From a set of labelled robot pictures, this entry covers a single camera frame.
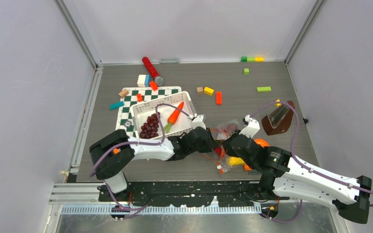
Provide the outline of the purple fake grapes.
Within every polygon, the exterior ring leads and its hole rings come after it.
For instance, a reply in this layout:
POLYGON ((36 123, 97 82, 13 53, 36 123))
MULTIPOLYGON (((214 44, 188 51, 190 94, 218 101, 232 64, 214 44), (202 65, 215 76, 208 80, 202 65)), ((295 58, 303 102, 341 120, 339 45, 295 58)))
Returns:
POLYGON ((141 126, 140 138, 151 139, 158 137, 160 113, 151 114, 141 126))

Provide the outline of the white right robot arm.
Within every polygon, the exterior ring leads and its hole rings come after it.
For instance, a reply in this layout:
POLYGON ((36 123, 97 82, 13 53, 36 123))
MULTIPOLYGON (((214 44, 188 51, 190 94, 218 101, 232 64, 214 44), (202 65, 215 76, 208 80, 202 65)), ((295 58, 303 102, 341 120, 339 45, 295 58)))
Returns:
POLYGON ((264 199, 302 199, 337 210, 351 222, 366 224, 370 210, 372 180, 366 176, 348 178, 326 171, 279 147, 265 146, 243 134, 222 142, 225 153, 242 159, 262 174, 257 191, 264 199))

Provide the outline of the white plastic basket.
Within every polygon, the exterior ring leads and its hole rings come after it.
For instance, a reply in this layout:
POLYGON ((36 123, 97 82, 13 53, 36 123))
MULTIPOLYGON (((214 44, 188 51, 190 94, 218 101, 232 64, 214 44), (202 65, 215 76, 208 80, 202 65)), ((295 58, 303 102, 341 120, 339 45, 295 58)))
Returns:
POLYGON ((186 91, 178 92, 175 94, 167 95, 164 97, 158 97, 154 100, 137 103, 130 107, 130 113, 132 114, 132 122, 134 126, 134 132, 136 137, 141 138, 144 134, 142 133, 142 126, 147 122, 147 118, 151 117, 155 111, 158 111, 159 120, 162 122, 162 126, 166 126, 168 118, 175 112, 175 107, 178 107, 183 103, 182 110, 185 113, 179 113, 179 116, 174 125, 171 126, 170 130, 165 133, 166 136, 177 136, 182 133, 188 133, 193 129, 192 120, 188 118, 189 115, 196 116, 196 111, 192 104, 192 100, 189 93, 186 91))

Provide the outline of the orange fake carrot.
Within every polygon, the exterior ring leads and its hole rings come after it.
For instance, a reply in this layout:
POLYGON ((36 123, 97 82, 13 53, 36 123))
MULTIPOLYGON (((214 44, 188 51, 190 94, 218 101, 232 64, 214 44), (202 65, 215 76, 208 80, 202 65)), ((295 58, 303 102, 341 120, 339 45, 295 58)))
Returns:
POLYGON ((166 126, 164 127, 164 130, 165 130, 165 133, 169 133, 170 130, 171 130, 171 127, 176 123, 178 117, 179 117, 179 114, 181 113, 180 110, 183 109, 183 106, 184 106, 184 102, 181 102, 177 109, 175 109, 173 111, 173 113, 169 116, 168 120, 167 120, 167 124, 166 126))

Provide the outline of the clear zip top bag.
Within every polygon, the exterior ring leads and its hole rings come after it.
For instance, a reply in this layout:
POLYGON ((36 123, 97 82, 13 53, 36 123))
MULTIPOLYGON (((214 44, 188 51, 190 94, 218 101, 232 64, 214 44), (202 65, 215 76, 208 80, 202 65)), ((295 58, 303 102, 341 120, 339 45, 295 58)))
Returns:
POLYGON ((220 174, 224 174, 226 172, 229 172, 232 168, 239 167, 239 166, 228 166, 228 158, 231 157, 227 153, 226 146, 224 145, 224 142, 233 136, 234 133, 231 133, 227 130, 227 126, 231 123, 235 123, 238 125, 238 129, 234 132, 240 130, 241 124, 236 120, 230 120, 226 123, 221 123, 215 127, 210 128, 211 134, 213 136, 213 139, 217 142, 218 148, 221 148, 221 156, 219 156, 215 150, 208 153, 201 153, 201 155, 211 161, 215 164, 216 169, 220 172, 220 174))

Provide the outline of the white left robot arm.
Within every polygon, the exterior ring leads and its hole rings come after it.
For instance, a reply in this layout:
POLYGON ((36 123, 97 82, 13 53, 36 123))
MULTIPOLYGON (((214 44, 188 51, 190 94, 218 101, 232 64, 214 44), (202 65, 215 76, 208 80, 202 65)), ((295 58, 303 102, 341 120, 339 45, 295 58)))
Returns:
POLYGON ((90 146, 93 162, 90 177, 103 180, 111 195, 123 201, 129 197, 130 189, 122 170, 132 160, 178 161, 194 152, 212 152, 217 146, 211 131, 202 127, 161 140, 129 137, 125 130, 119 129, 90 146))

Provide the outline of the red fake chili pepper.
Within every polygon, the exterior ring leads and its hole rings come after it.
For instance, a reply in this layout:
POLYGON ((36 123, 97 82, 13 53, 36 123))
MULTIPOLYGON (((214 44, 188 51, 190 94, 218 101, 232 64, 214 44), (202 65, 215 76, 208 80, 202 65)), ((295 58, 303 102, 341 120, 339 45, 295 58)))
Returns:
POLYGON ((216 152, 219 156, 221 156, 221 148, 215 148, 215 152, 216 152))

